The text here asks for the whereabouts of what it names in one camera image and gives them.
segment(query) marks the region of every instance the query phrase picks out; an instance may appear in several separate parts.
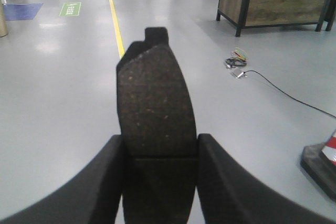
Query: gray epoxy floor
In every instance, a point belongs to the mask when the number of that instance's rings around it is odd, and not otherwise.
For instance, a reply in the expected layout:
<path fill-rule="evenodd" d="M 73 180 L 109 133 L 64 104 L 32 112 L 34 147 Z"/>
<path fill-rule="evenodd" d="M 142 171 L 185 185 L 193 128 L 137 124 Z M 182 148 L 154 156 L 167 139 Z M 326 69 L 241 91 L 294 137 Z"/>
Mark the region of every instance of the gray epoxy floor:
<path fill-rule="evenodd" d="M 0 218 L 50 194 L 120 133 L 109 0 L 7 1 L 43 6 L 33 20 L 8 22 L 9 35 L 0 38 Z M 59 17 L 64 2 L 82 2 L 80 15 Z M 336 204 L 299 166 L 303 147 L 326 141 L 336 121 L 253 73 L 236 80 L 223 65 L 240 47 L 248 53 L 246 69 L 336 114 L 335 30 L 246 29 L 235 38 L 228 21 L 215 21 L 218 0 L 113 2 L 125 49 L 143 40 L 144 28 L 167 27 L 198 133 L 211 133 L 274 190 L 336 219 Z M 203 223 L 198 204 L 190 223 Z"/>

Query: tangled wires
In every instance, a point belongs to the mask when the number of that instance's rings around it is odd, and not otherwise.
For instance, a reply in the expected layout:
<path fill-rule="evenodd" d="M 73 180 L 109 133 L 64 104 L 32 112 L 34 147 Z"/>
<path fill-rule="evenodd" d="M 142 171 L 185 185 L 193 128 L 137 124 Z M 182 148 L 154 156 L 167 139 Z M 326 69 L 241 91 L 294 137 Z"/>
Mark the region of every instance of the tangled wires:
<path fill-rule="evenodd" d="M 230 67 L 244 67 L 247 64 L 246 53 L 236 47 L 234 51 L 231 52 L 230 58 L 225 60 L 225 63 Z"/>

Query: blue floor mat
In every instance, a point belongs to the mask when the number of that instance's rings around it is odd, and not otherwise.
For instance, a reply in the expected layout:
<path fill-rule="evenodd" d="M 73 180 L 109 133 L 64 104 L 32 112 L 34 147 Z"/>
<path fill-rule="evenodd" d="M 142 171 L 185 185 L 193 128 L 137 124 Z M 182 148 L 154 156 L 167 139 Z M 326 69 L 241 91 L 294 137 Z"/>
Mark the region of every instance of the blue floor mat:
<path fill-rule="evenodd" d="M 35 18 L 42 4 L 4 5 L 7 21 Z"/>

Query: yellow floor line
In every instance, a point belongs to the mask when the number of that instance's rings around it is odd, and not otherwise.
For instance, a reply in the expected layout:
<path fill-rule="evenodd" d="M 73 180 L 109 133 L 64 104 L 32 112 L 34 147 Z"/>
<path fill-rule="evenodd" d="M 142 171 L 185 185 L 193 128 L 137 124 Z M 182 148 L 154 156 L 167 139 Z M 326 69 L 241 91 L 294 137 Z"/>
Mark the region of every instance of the yellow floor line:
<path fill-rule="evenodd" d="M 121 59 L 125 54 L 125 49 L 124 49 L 124 46 L 123 46 L 123 43 L 122 43 L 122 37 L 121 37 L 120 29 L 119 29 L 117 13 L 115 12 L 116 9 L 114 7 L 113 0 L 110 0 L 110 6 L 111 6 L 111 13 L 112 13 L 112 19 L 113 19 L 113 24 L 114 24 L 115 37 L 117 39 L 119 57 Z"/>

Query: green floor sign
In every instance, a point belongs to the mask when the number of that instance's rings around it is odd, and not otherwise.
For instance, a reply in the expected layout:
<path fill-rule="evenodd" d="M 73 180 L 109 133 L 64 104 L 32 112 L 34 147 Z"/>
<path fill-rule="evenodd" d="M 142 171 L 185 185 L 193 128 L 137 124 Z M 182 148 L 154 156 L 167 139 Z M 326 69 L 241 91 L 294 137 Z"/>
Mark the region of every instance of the green floor sign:
<path fill-rule="evenodd" d="M 79 16 L 79 10 L 81 4 L 82 4 L 81 2 L 64 3 L 59 16 L 61 17 Z"/>

